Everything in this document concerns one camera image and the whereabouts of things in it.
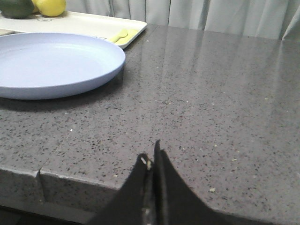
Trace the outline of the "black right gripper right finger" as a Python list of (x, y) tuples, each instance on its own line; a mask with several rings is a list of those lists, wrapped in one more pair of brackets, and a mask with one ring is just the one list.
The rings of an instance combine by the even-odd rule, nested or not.
[(266, 225), (266, 222), (213, 210), (184, 182), (167, 153), (154, 145), (153, 184), (159, 225)]

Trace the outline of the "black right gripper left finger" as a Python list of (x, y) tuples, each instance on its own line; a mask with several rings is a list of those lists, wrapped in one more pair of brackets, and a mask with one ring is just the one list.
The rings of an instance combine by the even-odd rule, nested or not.
[(140, 154), (126, 182), (89, 225), (152, 225), (154, 194), (152, 163)]

